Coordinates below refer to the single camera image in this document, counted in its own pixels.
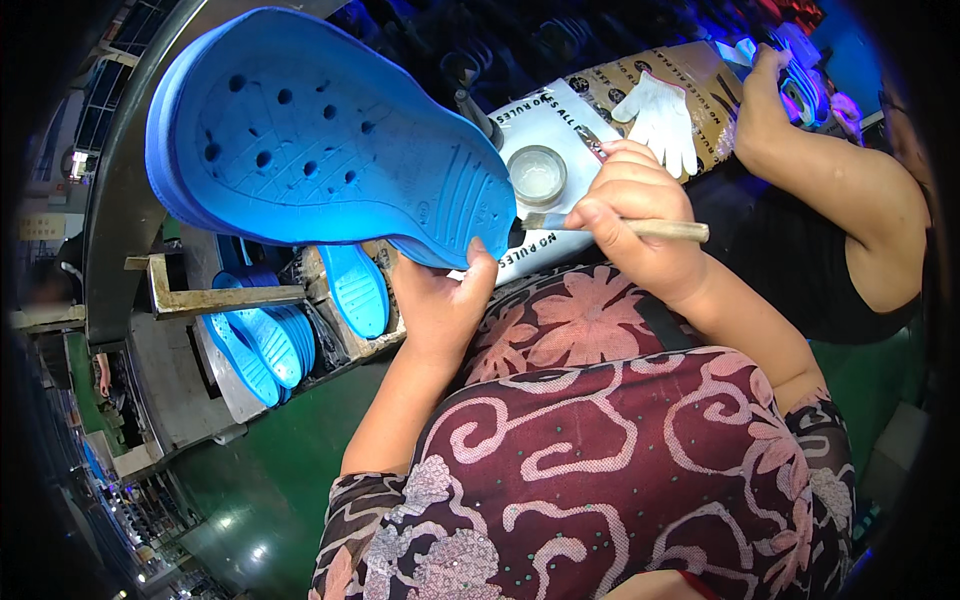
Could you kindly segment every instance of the wooden brush handle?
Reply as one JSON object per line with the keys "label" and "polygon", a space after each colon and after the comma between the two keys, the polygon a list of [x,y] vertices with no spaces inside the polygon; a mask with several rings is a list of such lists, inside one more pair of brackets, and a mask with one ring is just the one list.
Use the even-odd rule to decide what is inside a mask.
{"label": "wooden brush handle", "polygon": [[624,219],[624,224],[636,235],[650,235],[667,240],[689,240],[704,244],[710,238],[706,223],[670,221],[667,219]]}

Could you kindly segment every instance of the floral dress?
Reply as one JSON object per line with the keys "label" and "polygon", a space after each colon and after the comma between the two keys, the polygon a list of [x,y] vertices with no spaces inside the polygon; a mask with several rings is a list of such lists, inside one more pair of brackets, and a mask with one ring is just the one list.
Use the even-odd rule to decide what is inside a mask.
{"label": "floral dress", "polygon": [[756,363],[607,264],[497,290],[455,383],[409,475],[333,483],[312,600],[600,598],[657,569],[813,598],[850,568],[827,391],[782,418]]}

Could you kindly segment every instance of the white glove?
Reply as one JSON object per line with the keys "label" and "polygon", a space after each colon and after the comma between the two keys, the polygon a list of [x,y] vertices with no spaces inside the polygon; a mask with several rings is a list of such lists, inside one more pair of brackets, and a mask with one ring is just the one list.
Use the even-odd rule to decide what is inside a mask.
{"label": "white glove", "polygon": [[627,139],[650,148],[674,179],[678,179],[684,169],[690,175],[697,174],[693,123],[686,109],[683,88],[643,71],[640,82],[613,108],[611,115],[621,123],[636,118]]}

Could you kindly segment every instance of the floral sleeve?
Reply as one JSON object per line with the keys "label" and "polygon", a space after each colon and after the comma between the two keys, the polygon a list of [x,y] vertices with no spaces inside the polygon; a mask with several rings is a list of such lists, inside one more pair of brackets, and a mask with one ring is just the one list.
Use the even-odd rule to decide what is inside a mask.
{"label": "floral sleeve", "polygon": [[380,520],[402,500],[406,481],[406,475],[357,473],[333,482],[310,600],[328,597],[329,589],[363,595],[362,558]]}
{"label": "floral sleeve", "polygon": [[851,567],[855,477],[847,425],[824,389],[801,399],[785,421],[804,452],[813,491],[816,534],[809,571],[813,582],[823,582],[823,589],[811,593],[831,597]]}

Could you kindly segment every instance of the paintbrush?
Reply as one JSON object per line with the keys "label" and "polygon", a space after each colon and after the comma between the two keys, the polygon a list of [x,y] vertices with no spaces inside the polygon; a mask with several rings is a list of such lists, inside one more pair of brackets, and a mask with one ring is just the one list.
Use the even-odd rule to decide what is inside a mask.
{"label": "paintbrush", "polygon": [[[566,230],[566,215],[559,212],[530,212],[522,221],[522,229]],[[636,235],[661,237],[667,240],[689,240],[704,244],[710,238],[710,228],[706,223],[688,221],[670,221],[668,219],[623,219],[624,225]]]}

